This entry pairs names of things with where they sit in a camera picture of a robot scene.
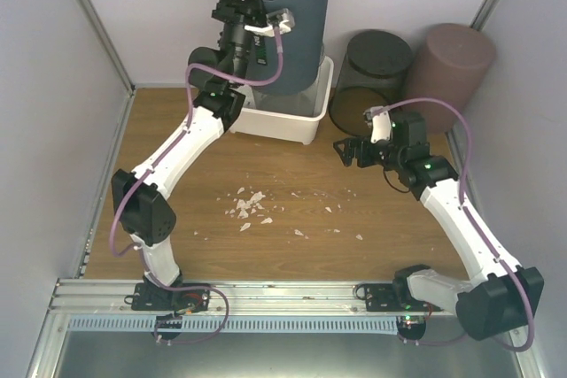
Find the wood grain surface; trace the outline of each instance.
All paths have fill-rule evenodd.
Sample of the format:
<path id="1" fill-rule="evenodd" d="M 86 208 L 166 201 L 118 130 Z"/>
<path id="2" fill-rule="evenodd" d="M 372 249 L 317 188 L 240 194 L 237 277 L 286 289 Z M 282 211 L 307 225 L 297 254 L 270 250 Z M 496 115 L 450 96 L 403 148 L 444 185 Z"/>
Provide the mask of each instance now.
<path id="1" fill-rule="evenodd" d="M 182 89 L 138 90 L 116 168 L 131 170 L 152 154 L 186 108 Z M 417 263 L 464 278 L 456 251 L 420 203 L 389 188 L 379 166 L 343 167 L 332 143 L 344 137 L 326 117 L 308 146 L 242 134 L 213 143 L 169 199 L 177 215 L 172 244 L 185 278 L 389 280 Z M 450 158 L 444 136 L 431 137 L 431 144 Z M 237 211 L 225 214 L 236 209 L 235 199 L 259 191 L 267 196 L 260 201 L 265 210 L 244 220 Z M 260 224 L 268 217 L 272 223 Z M 85 277 L 139 279 L 134 252 L 113 258 L 108 249 L 112 218 L 109 191 Z M 246 222 L 251 226 L 240 232 Z M 131 241 L 120 229 L 117 242 Z"/>

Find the gray bin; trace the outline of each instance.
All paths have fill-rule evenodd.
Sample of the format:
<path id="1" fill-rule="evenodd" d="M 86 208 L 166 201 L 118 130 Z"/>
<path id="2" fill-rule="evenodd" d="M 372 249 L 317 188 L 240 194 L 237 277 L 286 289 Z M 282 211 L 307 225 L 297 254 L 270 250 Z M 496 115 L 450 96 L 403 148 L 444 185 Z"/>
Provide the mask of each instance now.
<path id="1" fill-rule="evenodd" d="M 288 8 L 296 26 L 283 35 L 283 71 L 274 83 L 263 86 L 268 95 L 291 95 L 309 88 L 317 78 L 325 28 L 327 0 L 263 0 L 267 12 Z M 264 80 L 276 72 L 276 43 L 266 37 L 267 65 L 257 64 L 254 50 L 246 77 Z"/>

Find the white debris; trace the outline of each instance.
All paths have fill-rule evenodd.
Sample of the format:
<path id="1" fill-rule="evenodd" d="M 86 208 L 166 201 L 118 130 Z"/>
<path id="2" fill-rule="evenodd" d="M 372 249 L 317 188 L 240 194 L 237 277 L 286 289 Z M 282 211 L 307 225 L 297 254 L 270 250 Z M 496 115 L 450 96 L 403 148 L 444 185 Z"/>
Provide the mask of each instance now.
<path id="1" fill-rule="evenodd" d="M 262 194 L 262 192 L 256 192 L 254 195 L 252 195 L 252 197 L 250 198 L 250 205 L 252 204 L 256 204 L 258 203 L 258 201 L 260 201 L 262 198 L 265 198 L 266 196 L 264 194 Z"/>

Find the purple cable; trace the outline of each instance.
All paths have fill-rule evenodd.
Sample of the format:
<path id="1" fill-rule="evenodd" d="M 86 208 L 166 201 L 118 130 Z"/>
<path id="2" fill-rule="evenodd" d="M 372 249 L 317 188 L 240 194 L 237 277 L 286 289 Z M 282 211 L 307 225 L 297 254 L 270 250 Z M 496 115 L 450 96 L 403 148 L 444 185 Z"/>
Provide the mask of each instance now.
<path id="1" fill-rule="evenodd" d="M 433 97 L 418 97 L 415 99 L 408 99 L 384 107 L 374 107 L 371 109 L 371 114 L 372 116 L 375 116 L 382 112 L 388 112 L 393 108 L 398 108 L 408 104 L 415 104 L 418 102 L 429 102 L 432 104 L 439 104 L 444 106 L 459 119 L 459 121 L 462 123 L 462 126 L 464 127 L 464 131 L 467 136 L 467 153 L 464 159 L 464 164 L 462 166 L 461 178 L 459 179 L 459 203 L 461 204 L 462 210 L 464 211 L 465 215 L 469 219 L 470 224 L 475 228 L 478 235 L 480 236 L 480 238 L 488 248 L 488 250 L 493 254 L 494 258 L 500 262 L 502 268 L 506 271 L 510 279 L 514 282 L 514 285 L 516 286 L 520 298 L 522 298 L 522 304 L 524 305 L 525 316 L 528 322 L 528 336 L 526 338 L 524 345 L 521 345 L 520 347 L 515 347 L 513 345 L 508 345 L 506 343 L 503 343 L 498 339 L 496 339 L 496 341 L 500 345 L 502 345 L 505 349 L 510 351 L 521 352 L 521 351 L 529 350 L 530 347 L 532 347 L 533 339 L 535 337 L 535 323 L 533 321 L 533 311 L 532 311 L 532 306 L 530 305 L 530 299 L 525 293 L 525 289 L 522 286 L 522 283 L 517 279 L 517 276 L 512 271 L 512 268 L 504 260 L 500 260 L 500 253 L 498 252 L 498 250 L 496 250 L 496 247 L 494 247 L 494 245 L 490 242 L 488 236 L 486 236 L 485 234 L 485 231 L 480 227 L 480 225 L 478 225 L 476 219 L 470 212 L 469 208 L 466 205 L 464 205 L 465 186 L 466 186 L 467 176 L 469 174 L 470 157 L 472 155 L 472 132 L 470 131 L 469 123 L 467 123 L 467 120 L 451 104 L 448 104 L 447 102 L 441 101 L 439 99 L 435 99 Z"/>

